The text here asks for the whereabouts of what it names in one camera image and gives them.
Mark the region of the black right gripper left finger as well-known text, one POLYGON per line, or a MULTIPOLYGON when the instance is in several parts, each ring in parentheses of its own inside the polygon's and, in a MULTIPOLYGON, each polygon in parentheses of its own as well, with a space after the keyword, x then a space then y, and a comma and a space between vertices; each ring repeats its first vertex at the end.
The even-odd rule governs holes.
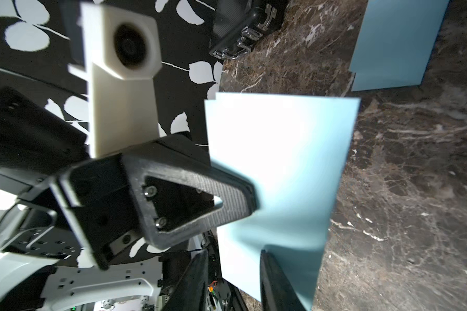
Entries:
POLYGON ((206 310, 208 251, 200 250, 189 263, 166 305, 167 310, 206 310))

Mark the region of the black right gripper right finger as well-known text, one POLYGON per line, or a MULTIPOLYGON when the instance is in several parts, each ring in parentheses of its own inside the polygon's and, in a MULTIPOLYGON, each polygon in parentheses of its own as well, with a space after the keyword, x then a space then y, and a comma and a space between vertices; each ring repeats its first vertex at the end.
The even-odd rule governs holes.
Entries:
POLYGON ((273 254, 262 250, 259 270, 262 310, 305 310, 273 254))

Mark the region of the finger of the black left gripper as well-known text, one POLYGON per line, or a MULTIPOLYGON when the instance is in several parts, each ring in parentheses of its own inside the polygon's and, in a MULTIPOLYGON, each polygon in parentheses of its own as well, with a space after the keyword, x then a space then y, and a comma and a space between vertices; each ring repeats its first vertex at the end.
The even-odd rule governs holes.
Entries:
POLYGON ((171 149, 132 149, 121 164, 146 242, 170 248, 253 214, 253 185, 171 149))

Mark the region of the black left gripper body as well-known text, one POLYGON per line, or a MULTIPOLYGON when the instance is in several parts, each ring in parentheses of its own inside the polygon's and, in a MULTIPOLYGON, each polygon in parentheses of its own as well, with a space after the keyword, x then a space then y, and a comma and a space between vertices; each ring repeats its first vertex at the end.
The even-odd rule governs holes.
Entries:
POLYGON ((210 164, 205 149, 178 133, 67 167, 47 188, 22 196, 31 211, 19 228, 18 251, 64 259, 84 249, 106 270, 134 241, 146 242, 120 161, 132 149, 171 149, 210 164))

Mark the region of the white square paper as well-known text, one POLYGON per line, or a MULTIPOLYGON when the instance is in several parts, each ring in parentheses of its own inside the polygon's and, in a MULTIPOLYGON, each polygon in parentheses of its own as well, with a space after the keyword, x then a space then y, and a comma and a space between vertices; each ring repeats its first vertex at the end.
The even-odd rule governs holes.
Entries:
POLYGON ((217 230, 223 277, 253 298, 266 250, 311 309, 360 103, 254 93, 205 101, 213 166, 254 185, 253 214, 217 230))

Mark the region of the pale blue square paper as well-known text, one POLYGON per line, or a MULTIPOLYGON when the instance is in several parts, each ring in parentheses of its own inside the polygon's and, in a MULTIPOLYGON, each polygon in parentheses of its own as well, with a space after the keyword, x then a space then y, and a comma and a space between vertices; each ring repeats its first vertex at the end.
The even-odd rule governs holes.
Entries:
POLYGON ((422 83, 448 2, 369 1, 350 71, 353 91, 422 83))

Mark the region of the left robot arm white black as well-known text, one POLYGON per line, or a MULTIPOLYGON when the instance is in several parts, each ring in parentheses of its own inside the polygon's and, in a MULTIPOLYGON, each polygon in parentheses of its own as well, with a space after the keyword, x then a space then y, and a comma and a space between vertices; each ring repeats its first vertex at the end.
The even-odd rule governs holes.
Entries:
POLYGON ((0 221, 0 250, 63 259, 88 250, 95 268, 58 268, 26 310, 65 308, 115 290, 155 301, 162 263, 114 264, 139 238, 170 248, 250 216, 250 182, 214 168, 182 134, 90 159, 84 134, 11 88, 0 89, 0 176, 25 184, 0 221))

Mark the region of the black aluminium briefcase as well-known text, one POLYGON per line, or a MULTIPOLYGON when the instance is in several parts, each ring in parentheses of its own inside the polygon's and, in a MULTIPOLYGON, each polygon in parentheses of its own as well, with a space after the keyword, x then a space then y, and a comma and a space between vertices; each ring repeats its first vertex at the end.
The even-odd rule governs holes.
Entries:
POLYGON ((249 54, 284 22, 288 0, 219 0, 215 9, 209 54, 235 60, 249 54))

